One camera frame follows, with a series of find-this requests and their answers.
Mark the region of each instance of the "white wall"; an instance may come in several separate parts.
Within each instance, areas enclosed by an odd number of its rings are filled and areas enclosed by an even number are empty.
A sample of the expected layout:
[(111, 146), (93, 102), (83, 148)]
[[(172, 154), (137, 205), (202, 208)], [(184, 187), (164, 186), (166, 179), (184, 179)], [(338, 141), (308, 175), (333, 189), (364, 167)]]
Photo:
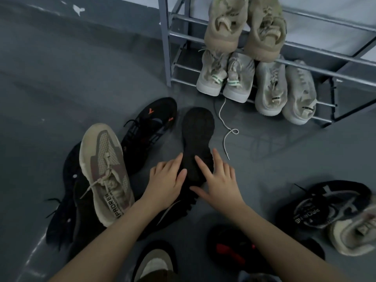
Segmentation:
[[(158, 0), (125, 1), (158, 8)], [(191, 0), (191, 16), (208, 20), (210, 2), (211, 0)], [(280, 0), (280, 2), (287, 7), (376, 26), (374, 13), (376, 0)], [(175, 3), (176, 0), (168, 0), (170, 11)], [(374, 36), (373, 33), (292, 14), (285, 13), (284, 17), (287, 21), (288, 41), (333, 52), (353, 55)], [(376, 50), (371, 50), (363, 58), (376, 60)]]

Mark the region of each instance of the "hand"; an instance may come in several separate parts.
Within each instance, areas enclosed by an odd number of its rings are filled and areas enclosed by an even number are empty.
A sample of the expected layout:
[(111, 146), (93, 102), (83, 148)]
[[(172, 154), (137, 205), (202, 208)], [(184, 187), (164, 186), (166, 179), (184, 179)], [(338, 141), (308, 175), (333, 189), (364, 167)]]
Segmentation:
[(235, 169), (222, 161), (215, 148), (213, 149), (213, 159), (215, 171), (212, 174), (204, 161), (195, 156), (195, 160), (208, 182), (209, 194), (196, 186), (192, 186), (190, 189), (207, 201), (214, 209), (228, 218), (232, 218), (240, 207), (246, 205), (236, 182)]
[(149, 183), (142, 200), (152, 206), (156, 212), (161, 212), (172, 205), (180, 194), (187, 169), (179, 171), (183, 153), (168, 162), (160, 162), (150, 169)]

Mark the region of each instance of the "person's right hand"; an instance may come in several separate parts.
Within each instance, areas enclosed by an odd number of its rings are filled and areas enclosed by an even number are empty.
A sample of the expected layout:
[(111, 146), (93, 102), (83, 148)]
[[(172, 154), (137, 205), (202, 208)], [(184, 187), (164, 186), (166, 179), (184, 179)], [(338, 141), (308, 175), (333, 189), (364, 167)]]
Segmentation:
[(215, 148), (213, 149), (213, 159), (215, 170), (212, 174), (204, 161), (195, 156), (195, 160), (208, 182), (209, 193), (197, 186), (192, 186), (190, 189), (207, 201), (214, 209), (228, 218), (232, 218), (239, 208), (246, 205), (236, 182), (235, 169), (222, 161)]

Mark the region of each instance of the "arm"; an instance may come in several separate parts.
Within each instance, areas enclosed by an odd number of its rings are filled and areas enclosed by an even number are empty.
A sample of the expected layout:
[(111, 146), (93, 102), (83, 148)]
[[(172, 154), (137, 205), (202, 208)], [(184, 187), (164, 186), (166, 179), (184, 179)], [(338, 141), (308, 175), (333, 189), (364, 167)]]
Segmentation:
[(112, 281), (150, 221), (178, 197), (187, 170), (177, 176), (183, 154), (160, 162), (150, 170), (150, 180), (141, 199), (102, 232), (50, 281)]
[(235, 170), (222, 161), (216, 149), (213, 150), (213, 158), (213, 174), (198, 156), (195, 158), (206, 177), (209, 193), (195, 186), (191, 190), (238, 225), (283, 281), (348, 281), (336, 268), (248, 207), (241, 197)]

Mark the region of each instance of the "beige sneaker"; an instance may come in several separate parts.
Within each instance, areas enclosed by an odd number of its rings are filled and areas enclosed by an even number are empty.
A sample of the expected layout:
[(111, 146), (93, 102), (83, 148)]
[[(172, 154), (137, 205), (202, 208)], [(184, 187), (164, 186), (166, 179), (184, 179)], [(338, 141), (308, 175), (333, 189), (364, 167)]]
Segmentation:
[(123, 149), (114, 131), (106, 124), (92, 125), (83, 136), (79, 159), (82, 173), (90, 183), (85, 194), (92, 190), (97, 217), (109, 227), (135, 202)]
[(244, 53), (261, 62), (273, 62), (286, 39), (286, 21), (278, 0), (249, 0), (248, 25), (251, 31)]
[(213, 0), (204, 41), (209, 50), (234, 52), (247, 22), (248, 0)]

